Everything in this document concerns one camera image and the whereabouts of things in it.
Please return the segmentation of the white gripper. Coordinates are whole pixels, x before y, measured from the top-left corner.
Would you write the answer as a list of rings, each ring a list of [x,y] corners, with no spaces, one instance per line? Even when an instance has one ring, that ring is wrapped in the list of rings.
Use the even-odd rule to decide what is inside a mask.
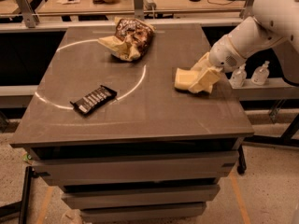
[[[207,52],[192,67],[193,71],[200,72],[188,91],[212,93],[213,85],[221,79],[221,69],[225,73],[233,72],[245,60],[235,48],[232,39],[228,35],[224,35],[211,47],[210,52]]]

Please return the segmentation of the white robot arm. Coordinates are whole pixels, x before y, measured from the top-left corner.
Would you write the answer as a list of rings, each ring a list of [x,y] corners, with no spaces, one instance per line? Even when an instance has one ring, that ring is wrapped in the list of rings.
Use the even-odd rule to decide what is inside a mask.
[[[254,0],[252,15],[219,39],[193,67],[188,91],[212,91],[221,73],[232,72],[248,57],[289,41],[299,51],[299,0]]]

